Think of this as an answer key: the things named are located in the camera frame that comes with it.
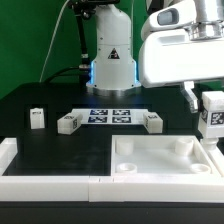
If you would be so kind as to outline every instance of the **warning label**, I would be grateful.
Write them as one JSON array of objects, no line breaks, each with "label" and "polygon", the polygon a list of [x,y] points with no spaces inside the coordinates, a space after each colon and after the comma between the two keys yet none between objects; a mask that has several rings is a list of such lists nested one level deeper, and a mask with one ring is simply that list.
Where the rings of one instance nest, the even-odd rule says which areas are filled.
[{"label": "warning label", "polygon": [[117,53],[115,48],[110,53],[108,59],[120,59],[120,57],[119,57],[119,55],[118,55],[118,53]]}]

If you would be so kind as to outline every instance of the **cable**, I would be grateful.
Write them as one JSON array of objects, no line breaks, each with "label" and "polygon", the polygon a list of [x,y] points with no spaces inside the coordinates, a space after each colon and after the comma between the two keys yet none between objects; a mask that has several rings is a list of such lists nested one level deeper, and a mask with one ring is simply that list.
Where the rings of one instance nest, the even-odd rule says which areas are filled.
[{"label": "cable", "polygon": [[135,0],[132,0],[132,5],[131,5],[131,55],[133,57],[133,53],[134,53],[134,4],[135,4]]},{"label": "cable", "polygon": [[88,54],[87,46],[86,46],[86,38],[85,38],[82,18],[80,16],[76,16],[76,21],[78,25],[79,40],[80,40],[81,52],[82,52],[82,55],[81,55],[82,64],[89,64],[90,59],[89,59],[89,54]]},{"label": "cable", "polygon": [[120,3],[120,0],[106,0],[106,1],[87,0],[87,1],[82,2],[82,4],[90,4],[90,3],[92,3],[94,5],[110,5],[110,4],[118,4],[118,3]]},{"label": "cable", "polygon": [[49,78],[47,78],[44,83],[50,83],[51,80],[53,80],[54,78],[56,77],[59,77],[59,76],[74,76],[74,74],[63,74],[64,72],[67,72],[67,71],[71,71],[71,70],[79,70],[79,67],[69,67],[69,68],[64,68],[56,73],[54,73],[52,76],[50,76]]},{"label": "cable", "polygon": [[59,27],[59,24],[60,24],[60,21],[61,21],[61,17],[64,13],[64,10],[68,4],[70,0],[66,0],[66,2],[64,3],[64,5],[62,6],[61,8],[61,11],[59,13],[59,16],[58,16],[58,19],[57,19],[57,22],[56,22],[56,25],[55,25],[55,28],[54,28],[54,32],[53,32],[53,35],[52,35],[52,38],[51,38],[51,43],[50,43],[50,46],[49,46],[49,50],[48,50],[48,53],[47,53],[47,56],[46,56],[46,59],[45,59],[45,62],[44,62],[44,66],[42,68],[42,72],[41,72],[41,75],[40,75],[40,81],[39,82],[42,82],[42,79],[43,79],[43,76],[44,76],[44,72],[45,72],[45,69],[46,69],[46,65],[48,63],[48,59],[49,59],[49,56],[51,54],[51,50],[52,50],[52,47],[53,47],[53,43],[54,43],[54,40],[55,40],[55,36],[57,34],[57,30],[58,30],[58,27]]}]

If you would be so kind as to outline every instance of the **white block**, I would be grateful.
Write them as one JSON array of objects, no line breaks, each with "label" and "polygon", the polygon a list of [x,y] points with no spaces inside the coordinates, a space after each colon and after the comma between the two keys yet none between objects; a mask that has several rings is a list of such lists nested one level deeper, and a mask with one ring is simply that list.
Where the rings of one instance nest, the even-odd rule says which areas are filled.
[{"label": "white block", "polygon": [[90,202],[122,202],[124,201],[123,177],[90,177]]},{"label": "white block", "polygon": [[42,108],[35,108],[30,110],[30,125],[31,129],[45,128],[44,110]]},{"label": "white block", "polygon": [[222,91],[203,92],[202,100],[208,111],[224,110],[224,92]]},{"label": "white block", "polygon": [[58,133],[71,135],[81,126],[82,116],[80,114],[68,113],[58,120]]},{"label": "white block", "polygon": [[0,144],[0,176],[6,171],[17,154],[16,139],[6,138]]},{"label": "white block", "polygon": [[143,114],[144,126],[147,131],[152,133],[163,132],[163,120],[155,112],[146,112]]},{"label": "white block", "polygon": [[88,176],[3,176],[0,201],[88,201]]}]

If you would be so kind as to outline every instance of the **white box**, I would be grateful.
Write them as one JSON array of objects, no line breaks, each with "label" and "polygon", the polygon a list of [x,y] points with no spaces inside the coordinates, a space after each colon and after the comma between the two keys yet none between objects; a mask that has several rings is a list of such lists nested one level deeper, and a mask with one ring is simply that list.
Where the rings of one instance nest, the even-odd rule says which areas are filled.
[{"label": "white box", "polygon": [[30,125],[31,129],[45,128],[44,110],[42,108],[30,110]]},{"label": "white box", "polygon": [[82,116],[78,114],[68,113],[58,120],[58,133],[71,135],[81,126]]},{"label": "white box", "polygon": [[150,134],[163,132],[163,120],[155,112],[143,114],[144,126]]},{"label": "white box", "polygon": [[15,138],[6,138],[0,144],[0,176],[6,171],[9,164],[16,156],[17,151]]},{"label": "white box", "polygon": [[212,91],[202,93],[203,105],[208,111],[224,111],[224,92]]}]

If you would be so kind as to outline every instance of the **black sticker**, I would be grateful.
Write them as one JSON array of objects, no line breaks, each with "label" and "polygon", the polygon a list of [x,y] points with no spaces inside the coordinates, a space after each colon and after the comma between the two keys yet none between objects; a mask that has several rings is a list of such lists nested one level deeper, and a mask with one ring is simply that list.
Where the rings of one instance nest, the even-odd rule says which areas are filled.
[{"label": "black sticker", "polygon": [[77,127],[78,127],[78,121],[77,121],[77,119],[75,119],[73,121],[73,129],[76,129]]},{"label": "black sticker", "polygon": [[33,112],[32,114],[33,115],[39,115],[39,114],[41,114],[41,112],[40,111],[37,111],[37,112]]},{"label": "black sticker", "polygon": [[130,117],[113,117],[112,119],[113,123],[120,123],[120,124],[130,124],[131,123],[131,118]]},{"label": "black sticker", "polygon": [[90,115],[108,115],[108,110],[91,110]]},{"label": "black sticker", "polygon": [[107,123],[107,117],[89,117],[88,123]]},{"label": "black sticker", "polygon": [[119,57],[119,55],[118,55],[118,53],[117,53],[115,48],[110,53],[108,59],[120,59],[120,57]]},{"label": "black sticker", "polygon": [[130,110],[113,110],[113,115],[119,115],[119,116],[126,115],[126,116],[130,116],[131,115],[131,112],[130,112]]},{"label": "black sticker", "polygon": [[156,115],[151,115],[151,116],[148,116],[149,119],[157,119],[158,117]]},{"label": "black sticker", "polygon": [[72,119],[74,119],[74,117],[72,117],[72,116],[66,116],[66,117],[64,117],[64,119],[72,120]]},{"label": "black sticker", "polygon": [[212,113],[211,125],[222,125],[224,124],[224,112]]},{"label": "black sticker", "polygon": [[205,123],[207,123],[207,121],[208,121],[208,111],[206,109],[204,109],[204,111],[201,113],[201,118]]},{"label": "black sticker", "polygon": [[148,129],[149,128],[149,121],[147,118],[145,118],[145,127]]}]

